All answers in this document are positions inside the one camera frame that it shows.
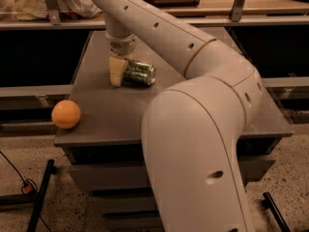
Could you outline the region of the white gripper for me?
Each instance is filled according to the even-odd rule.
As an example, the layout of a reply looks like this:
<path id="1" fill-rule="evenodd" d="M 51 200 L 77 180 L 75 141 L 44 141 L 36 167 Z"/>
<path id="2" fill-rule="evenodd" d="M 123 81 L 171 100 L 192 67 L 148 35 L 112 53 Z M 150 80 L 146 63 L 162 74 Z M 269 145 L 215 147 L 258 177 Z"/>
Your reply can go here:
<path id="1" fill-rule="evenodd" d="M 105 37 L 111 51 L 118 55 L 129 55 L 135 48 L 136 37 L 134 34 L 130 34 L 124 38 L 119 38 L 106 32 Z M 122 85 L 127 63 L 125 58 L 118 55 L 111 55 L 109 57 L 110 81 L 116 87 Z"/>

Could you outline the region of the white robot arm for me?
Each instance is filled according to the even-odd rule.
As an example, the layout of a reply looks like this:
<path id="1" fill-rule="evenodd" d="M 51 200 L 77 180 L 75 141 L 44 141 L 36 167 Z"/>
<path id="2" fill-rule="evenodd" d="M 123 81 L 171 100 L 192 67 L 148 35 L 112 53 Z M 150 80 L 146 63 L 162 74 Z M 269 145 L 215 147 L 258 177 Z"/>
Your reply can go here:
<path id="1" fill-rule="evenodd" d="M 236 153 L 262 103 L 258 71 L 215 37 L 142 0 L 93 0 L 184 80 L 158 94 L 142 147 L 165 232 L 255 232 Z"/>

